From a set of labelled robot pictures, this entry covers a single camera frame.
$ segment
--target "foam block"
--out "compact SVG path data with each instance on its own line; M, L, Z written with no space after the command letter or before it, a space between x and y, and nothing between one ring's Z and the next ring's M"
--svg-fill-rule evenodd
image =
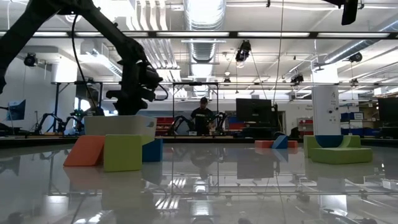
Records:
M342 135L316 135L315 139L321 147L338 147L343 141Z
M268 148L270 149L274 141L255 141L254 146L256 148Z
M311 158L311 151L314 148L321 148L318 144L315 136L304 136L304 155L307 158Z
M142 167L141 135L107 135L104 147L105 172L134 171Z
M154 141L142 146L143 162L160 162L163 159L163 139Z
M271 148L273 149L287 149L287 139L288 137L283 135L279 136L274 143L272 144Z
M367 148L315 148L311 154L313 162L326 164L354 164L372 159L372 149Z
M287 141L287 147L289 148L298 148L299 143L297 141Z
M98 166L103 161L105 136L80 136L64 166Z
M339 147L361 147L360 136L344 136Z

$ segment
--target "person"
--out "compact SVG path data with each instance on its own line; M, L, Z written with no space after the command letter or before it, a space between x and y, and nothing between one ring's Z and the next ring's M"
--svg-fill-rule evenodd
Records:
M192 120L195 120L195 129L197 135L210 134L210 128L212 128L213 123L207 124L206 120L213 115L213 112L207 108L207 99L203 97L200 99L200 107L193 110L191 114Z

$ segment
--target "orange foam block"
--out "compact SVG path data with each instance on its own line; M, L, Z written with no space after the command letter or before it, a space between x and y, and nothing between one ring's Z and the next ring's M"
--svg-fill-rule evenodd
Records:
M299 146L299 143L297 141L287 141L287 147L289 148L297 148Z
M103 162L105 136L80 136L64 166L97 166Z
M254 146L256 148L271 148L274 141L255 141Z

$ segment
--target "white wall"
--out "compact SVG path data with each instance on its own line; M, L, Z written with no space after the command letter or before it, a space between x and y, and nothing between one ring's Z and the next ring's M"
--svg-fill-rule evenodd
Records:
M43 68L26 67L21 59L15 58L12 61L6 73L7 85L0 95L0 105L7 106L9 101L26 99L25 120L14 121L14 127L30 130L36 123L35 111L38 112L39 121L44 113L54 111L56 86L51 84L51 79L52 72L50 71L44 74ZM75 95L75 85L70 85L61 92L58 102L58 117L65 120L73 111ZM11 122L5 121L5 119L6 111L0 110L0 122L11 126ZM53 119L47 118L42 131L46 131L52 122Z

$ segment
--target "fluorescent light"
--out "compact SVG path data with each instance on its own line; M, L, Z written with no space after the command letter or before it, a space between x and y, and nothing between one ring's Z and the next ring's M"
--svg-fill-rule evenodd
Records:
M158 37L227 37L229 32L158 32Z
M68 37L66 32L36 32L34 37Z
M123 32L127 37L147 37L147 32Z
M367 38L367 37L372 37L372 38L385 38L388 37L388 33L326 33L322 32L318 34L318 37L346 37L346 38Z
M282 32L282 37L308 37L309 32ZM280 32L238 32L238 37L280 37Z
M78 37L103 37L100 32L76 32Z
M221 43L221 44L223 44L223 43L226 43L226 41L225 40L181 40L181 43L184 43L184 44L196 44L196 43L198 43L198 44L217 44L217 43Z

